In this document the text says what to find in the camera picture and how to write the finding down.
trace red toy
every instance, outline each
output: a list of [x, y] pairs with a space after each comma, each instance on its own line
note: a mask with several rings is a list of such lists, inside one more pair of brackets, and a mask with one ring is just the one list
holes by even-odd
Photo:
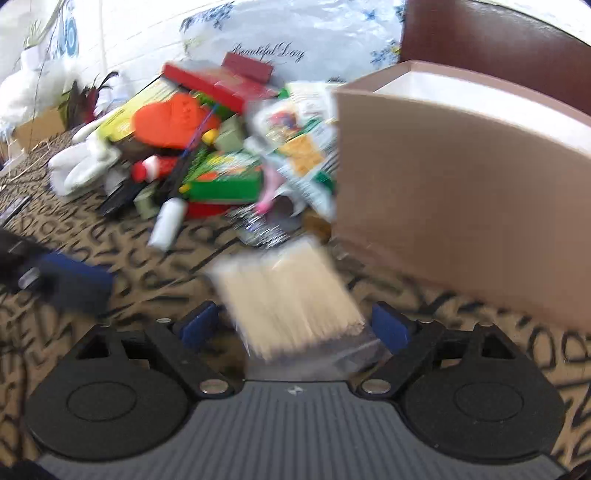
[[139, 161], [131, 167], [131, 178], [134, 182], [147, 181], [149, 183], [156, 179], [163, 179], [172, 172], [177, 164], [177, 157], [158, 157], [152, 155], [144, 161]]
[[[169, 100], [149, 103], [134, 114], [134, 137], [154, 147], [183, 150], [189, 146], [209, 110], [188, 93], [175, 93]], [[217, 129], [220, 124], [220, 119], [212, 115], [203, 132]]]
[[243, 114], [250, 101], [277, 96], [277, 91], [205, 61], [181, 60], [164, 64], [162, 75], [190, 90], [210, 96], [232, 112]]

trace metal screw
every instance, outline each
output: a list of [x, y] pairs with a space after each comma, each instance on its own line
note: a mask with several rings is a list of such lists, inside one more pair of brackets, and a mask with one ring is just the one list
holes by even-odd
[[370, 395], [382, 395], [384, 393], [389, 392], [392, 386], [385, 380], [380, 380], [379, 378], [371, 378], [363, 382], [361, 384], [361, 388], [364, 392], [369, 393]]
[[203, 393], [209, 395], [220, 395], [228, 390], [228, 382], [220, 380], [219, 378], [212, 378], [210, 380], [204, 380], [199, 384], [199, 388]]

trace plastic bag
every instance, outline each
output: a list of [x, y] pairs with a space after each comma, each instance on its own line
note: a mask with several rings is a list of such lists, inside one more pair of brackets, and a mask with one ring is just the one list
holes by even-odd
[[229, 51], [274, 66], [276, 85], [345, 82], [398, 61], [404, 0], [236, 0], [183, 20], [185, 53], [221, 64]]
[[103, 88], [99, 92], [94, 111], [97, 118], [124, 105], [134, 95], [131, 84], [123, 73], [109, 79], [106, 84], [111, 88]]
[[296, 355], [282, 355], [272, 361], [250, 357], [248, 380], [320, 382], [348, 380], [390, 356], [386, 346], [366, 328], [359, 335], [321, 343]]
[[248, 125], [256, 137], [245, 148], [272, 165], [324, 220], [335, 218], [332, 192], [318, 181], [336, 168], [336, 128], [314, 118], [297, 126], [291, 100], [261, 102], [248, 112]]
[[66, 86], [66, 73], [61, 61], [48, 61], [40, 70], [20, 70], [0, 84], [0, 130], [28, 122], [60, 103]]

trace red box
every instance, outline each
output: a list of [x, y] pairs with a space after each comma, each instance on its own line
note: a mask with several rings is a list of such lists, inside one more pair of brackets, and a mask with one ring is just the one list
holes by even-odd
[[277, 91], [209, 62], [167, 62], [164, 77], [190, 90], [205, 93], [233, 112], [243, 114], [248, 102], [277, 96]]

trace leopard print rug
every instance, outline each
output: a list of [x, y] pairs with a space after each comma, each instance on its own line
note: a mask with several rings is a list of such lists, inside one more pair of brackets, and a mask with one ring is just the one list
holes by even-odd
[[[32, 202], [8, 225], [20, 235], [77, 260], [102, 265], [115, 276], [110, 310], [101, 318], [119, 329], [140, 329], [159, 317], [179, 319], [207, 299], [217, 300], [205, 271], [218, 255], [245, 249], [221, 218], [186, 222], [174, 249], [153, 255], [146, 249], [153, 220], [130, 213], [122, 221], [105, 221], [96, 212], [101, 193], [62, 204], [49, 188], [47, 160], [68, 146], [64, 134], [38, 147], [20, 166], [14, 181], [0, 177], [0, 211], [30, 194]], [[564, 429], [554, 450], [558, 461], [572, 467], [591, 458], [591, 335], [538, 324], [523, 314], [497, 309], [451, 291], [436, 291], [402, 275], [366, 268], [351, 260], [337, 269], [352, 296], [369, 314], [377, 300], [389, 302], [411, 317], [435, 317], [446, 326], [471, 329], [475, 322], [495, 322], [532, 358], [556, 386], [567, 407]], [[0, 460], [35, 458], [23, 412], [27, 395], [56, 362], [84, 335], [94, 320], [58, 312], [27, 292], [9, 295], [0, 287]], [[242, 378], [245, 352], [231, 329], [207, 346], [205, 360], [230, 378]]]

